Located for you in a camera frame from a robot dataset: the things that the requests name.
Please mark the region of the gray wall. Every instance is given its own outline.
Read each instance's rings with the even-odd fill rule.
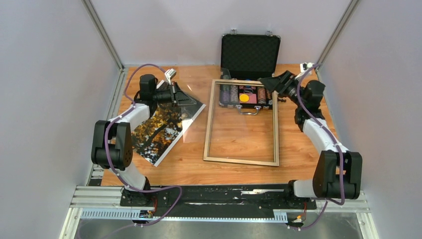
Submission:
[[[422,2],[362,0],[321,70],[383,239],[421,238]]]
[[[55,239],[117,69],[80,0],[0,5],[0,237]]]
[[[316,61],[350,0],[93,0],[125,64],[220,64],[221,35],[282,38],[279,62]]]

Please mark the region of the case handle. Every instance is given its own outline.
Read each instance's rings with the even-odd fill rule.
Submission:
[[[239,114],[241,115],[246,115],[246,116],[255,116],[259,113],[259,110],[261,109],[260,106],[255,106],[256,112],[252,113],[252,112],[242,112],[242,106],[236,106],[237,111],[239,111]]]

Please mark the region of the black case lid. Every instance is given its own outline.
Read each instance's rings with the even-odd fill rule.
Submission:
[[[271,77],[277,65],[280,37],[227,34],[221,40],[221,67],[231,77],[256,80]]]

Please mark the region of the yellow disc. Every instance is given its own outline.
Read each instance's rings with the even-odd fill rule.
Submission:
[[[245,95],[245,94],[240,94],[239,99],[242,102],[248,102],[249,96],[248,95]]]

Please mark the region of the gray floor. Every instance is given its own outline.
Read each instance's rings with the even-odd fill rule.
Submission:
[[[308,213],[307,223],[316,218]],[[131,224],[124,220],[84,220],[81,239],[101,239]],[[276,223],[217,223],[163,221],[145,228],[127,228],[108,239],[362,239],[356,214],[325,213],[313,228],[301,232]]]

